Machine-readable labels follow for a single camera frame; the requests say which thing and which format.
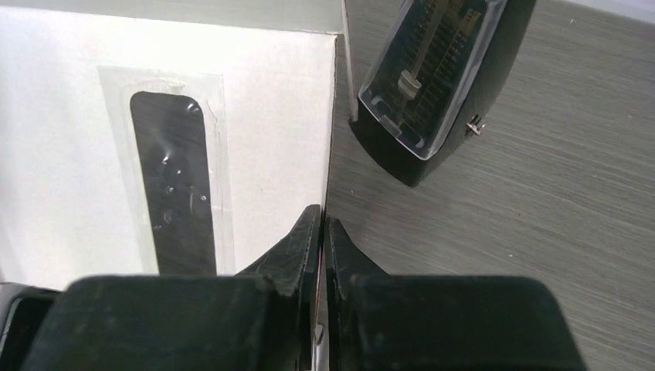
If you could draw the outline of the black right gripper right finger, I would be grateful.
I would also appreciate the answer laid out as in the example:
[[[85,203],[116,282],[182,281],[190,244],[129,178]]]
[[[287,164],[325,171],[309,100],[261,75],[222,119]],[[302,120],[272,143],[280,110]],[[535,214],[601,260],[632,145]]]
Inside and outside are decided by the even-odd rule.
[[[558,301],[520,276],[389,274],[324,227],[332,370],[584,370]]]

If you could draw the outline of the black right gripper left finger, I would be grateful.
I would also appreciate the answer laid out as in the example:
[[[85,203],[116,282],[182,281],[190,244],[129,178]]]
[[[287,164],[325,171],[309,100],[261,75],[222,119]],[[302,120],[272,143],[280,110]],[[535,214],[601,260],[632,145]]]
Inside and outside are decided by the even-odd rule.
[[[309,370],[321,208],[233,276],[98,276],[54,302],[24,370]]]

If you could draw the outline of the white box with black tray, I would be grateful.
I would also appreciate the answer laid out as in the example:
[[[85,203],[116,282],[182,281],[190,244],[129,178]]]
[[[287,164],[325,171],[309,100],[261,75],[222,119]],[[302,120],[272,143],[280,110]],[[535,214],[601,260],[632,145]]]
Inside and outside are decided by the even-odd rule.
[[[79,280],[233,276],[311,205],[322,234],[342,12],[1,3],[3,370]]]

